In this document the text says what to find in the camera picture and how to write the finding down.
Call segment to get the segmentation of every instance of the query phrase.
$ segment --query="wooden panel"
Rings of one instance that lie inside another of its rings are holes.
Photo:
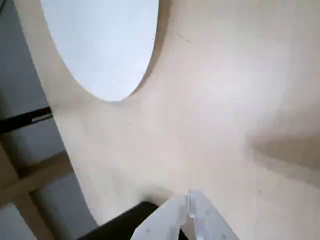
[[[2,144],[0,144],[0,189],[19,182],[19,177],[12,166]],[[54,240],[54,236],[41,217],[36,205],[28,194],[13,201],[25,223],[38,240]]]
[[[31,173],[15,181],[15,183],[0,189],[0,206],[11,202],[13,199],[26,195],[46,184],[63,177],[73,171],[66,152],[42,161],[31,169]]]
[[[117,104],[73,79],[40,0],[15,3],[99,224],[196,188],[240,239],[319,238],[320,1],[159,1],[155,64]]]

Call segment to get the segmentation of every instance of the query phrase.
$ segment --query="oval cutout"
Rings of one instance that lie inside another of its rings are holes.
[[[66,67],[88,92],[121,101],[139,85],[156,38],[159,0],[41,0]]]

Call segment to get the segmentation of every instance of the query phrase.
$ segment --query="black object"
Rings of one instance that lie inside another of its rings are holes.
[[[52,118],[50,107],[23,113],[0,121],[0,135]]]
[[[78,240],[130,240],[135,229],[157,208],[157,205],[143,201]],[[181,230],[179,240],[188,240]]]

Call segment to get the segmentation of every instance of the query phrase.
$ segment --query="black strip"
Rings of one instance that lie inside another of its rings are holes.
[[[50,107],[23,113],[0,121],[0,135],[52,118]]]
[[[7,0],[2,1],[2,4],[0,6],[0,15],[1,15],[2,11],[4,10],[6,3],[7,3]]]

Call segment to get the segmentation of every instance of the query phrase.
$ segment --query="wooden frame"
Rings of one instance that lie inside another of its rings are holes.
[[[20,179],[0,144],[0,206],[13,202],[38,240],[54,240],[29,193],[72,171],[67,153],[61,152],[31,167],[30,173]]]

